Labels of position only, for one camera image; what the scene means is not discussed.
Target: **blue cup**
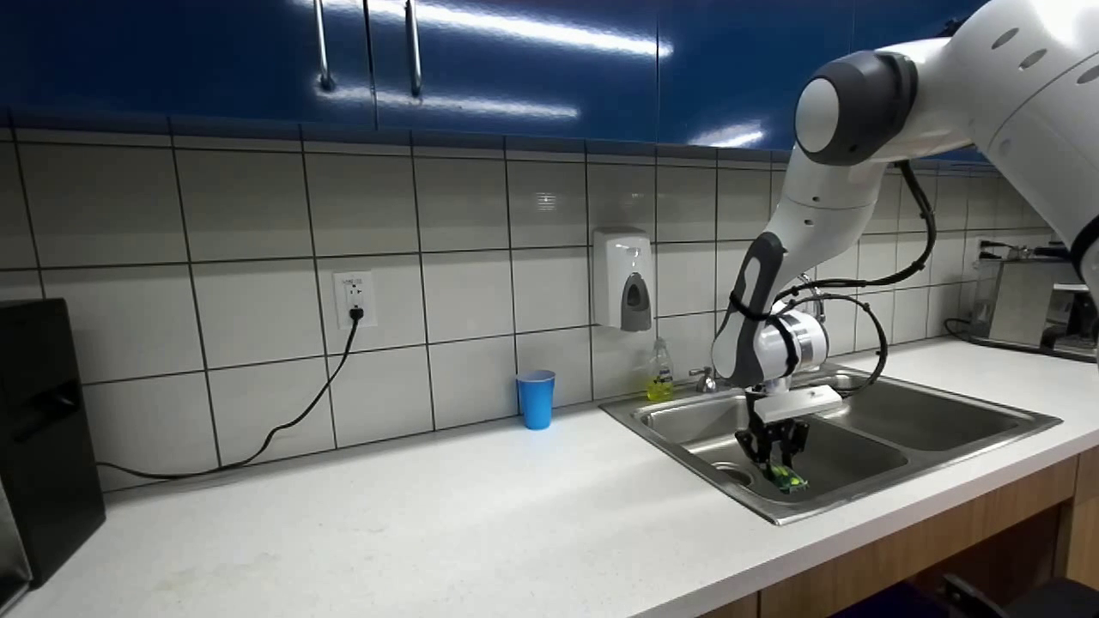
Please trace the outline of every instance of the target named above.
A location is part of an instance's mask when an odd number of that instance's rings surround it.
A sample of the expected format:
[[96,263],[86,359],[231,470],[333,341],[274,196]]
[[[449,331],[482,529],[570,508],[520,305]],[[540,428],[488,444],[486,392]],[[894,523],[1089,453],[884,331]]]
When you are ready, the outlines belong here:
[[524,428],[546,428],[553,423],[553,372],[516,374],[516,397]]

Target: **cabinet door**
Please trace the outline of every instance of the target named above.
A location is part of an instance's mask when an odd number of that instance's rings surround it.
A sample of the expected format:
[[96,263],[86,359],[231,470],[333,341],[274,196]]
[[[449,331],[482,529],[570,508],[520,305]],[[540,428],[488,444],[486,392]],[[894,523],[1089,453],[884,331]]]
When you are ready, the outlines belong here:
[[181,130],[361,137],[374,130],[361,0],[324,0],[333,88],[320,85],[312,0],[180,0],[173,116]]
[[790,150],[808,76],[851,50],[851,0],[685,0],[660,39],[663,142]]
[[895,42],[940,39],[981,4],[987,0],[901,0],[901,4],[851,0],[856,45],[884,48]]
[[173,10],[147,0],[2,0],[0,111],[165,128]]
[[371,0],[371,45],[382,130],[655,137],[655,0]]
[[326,0],[333,92],[317,88],[312,0],[2,0],[0,111],[20,116],[226,130],[369,135],[369,27]]

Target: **kitchen counter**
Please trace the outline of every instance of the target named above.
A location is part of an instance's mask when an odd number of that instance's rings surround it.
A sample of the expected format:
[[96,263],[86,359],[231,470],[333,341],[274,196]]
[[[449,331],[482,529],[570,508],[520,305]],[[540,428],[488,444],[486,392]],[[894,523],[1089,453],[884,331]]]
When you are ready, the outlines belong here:
[[894,377],[1064,417],[768,525],[595,407],[119,494],[13,618],[698,615],[1099,447],[1095,364],[923,343]]

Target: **wall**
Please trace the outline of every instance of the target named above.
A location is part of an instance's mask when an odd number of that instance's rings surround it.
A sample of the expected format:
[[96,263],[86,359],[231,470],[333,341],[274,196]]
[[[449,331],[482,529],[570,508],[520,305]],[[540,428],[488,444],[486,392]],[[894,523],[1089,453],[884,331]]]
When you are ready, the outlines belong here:
[[[709,364],[718,305],[781,187],[781,162],[713,150],[294,143],[0,130],[0,298],[69,298],[96,453],[206,470],[250,453],[338,366],[333,273],[371,272],[379,321],[265,461],[512,414],[512,374],[559,372],[559,400],[631,397],[660,331]],[[940,212],[931,266],[866,294],[895,343],[962,317],[979,238],[1049,238],[987,169],[922,169]],[[655,238],[655,331],[587,317],[587,241]],[[820,273],[886,273],[922,249],[895,175],[860,247]],[[866,351],[856,307],[835,351]]]

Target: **white soap dispenser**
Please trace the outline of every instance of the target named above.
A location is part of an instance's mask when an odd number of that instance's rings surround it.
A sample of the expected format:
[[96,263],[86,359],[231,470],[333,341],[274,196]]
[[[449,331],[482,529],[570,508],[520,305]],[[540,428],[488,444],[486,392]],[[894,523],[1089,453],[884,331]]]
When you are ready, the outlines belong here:
[[595,232],[595,318],[609,329],[653,326],[653,242],[645,232]]

